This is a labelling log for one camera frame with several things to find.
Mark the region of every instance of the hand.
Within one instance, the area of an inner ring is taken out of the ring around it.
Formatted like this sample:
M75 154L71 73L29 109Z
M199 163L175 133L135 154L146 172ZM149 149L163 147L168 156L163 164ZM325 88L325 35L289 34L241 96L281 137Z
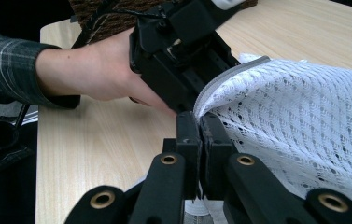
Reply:
M85 94L97 100L132 97L174 117L176 113L129 66L128 30L80 49L45 49L36 60L47 95Z

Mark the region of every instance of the light wood surface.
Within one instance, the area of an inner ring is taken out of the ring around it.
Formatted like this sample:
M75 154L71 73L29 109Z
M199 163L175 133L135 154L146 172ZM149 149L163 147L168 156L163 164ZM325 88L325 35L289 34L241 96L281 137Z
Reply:
M42 42L70 48L78 24L42 29ZM352 69L352 7L325 0L259 0L218 29L232 54L308 60ZM63 223L97 186L126 190L175 137L175 121L129 99L82 97L75 110L39 107L36 223Z

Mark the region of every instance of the plaid shirt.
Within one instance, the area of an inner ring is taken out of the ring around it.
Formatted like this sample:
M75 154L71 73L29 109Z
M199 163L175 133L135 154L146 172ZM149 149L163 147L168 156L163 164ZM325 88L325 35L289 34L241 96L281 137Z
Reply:
M16 100L25 104L50 107L78 106L79 96L48 98L39 89L35 60L39 52L48 48L57 47L0 35L0 104Z

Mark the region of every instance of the wire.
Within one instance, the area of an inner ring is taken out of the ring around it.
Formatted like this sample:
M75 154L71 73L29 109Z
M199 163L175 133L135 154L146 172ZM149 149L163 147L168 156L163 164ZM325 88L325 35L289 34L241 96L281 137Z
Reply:
M106 11L106 13L119 13L119 14L129 14L133 15L136 17L146 17L146 18L151 18L151 19L165 19L165 15L157 15L157 14L151 14L147 12L141 12L141 11L133 11L129 9L109 9Z

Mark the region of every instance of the screw hole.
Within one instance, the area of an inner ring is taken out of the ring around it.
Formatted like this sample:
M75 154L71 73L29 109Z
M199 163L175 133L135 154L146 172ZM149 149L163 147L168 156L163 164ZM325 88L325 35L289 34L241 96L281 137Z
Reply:
M167 155L167 156L161 157L161 162L166 165L174 164L176 163L176 161L177 161L177 158L173 155Z
M253 165L255 163L254 159L248 156L238 157L237 161L239 161L239 163L243 165Z
M321 204L335 212L343 213L348 210L348 206L345 201L335 195L327 193L320 194L318 196L318 200L321 202Z
M110 190L96 193L91 198L91 207L95 209L103 209L111 205L115 201L115 194Z

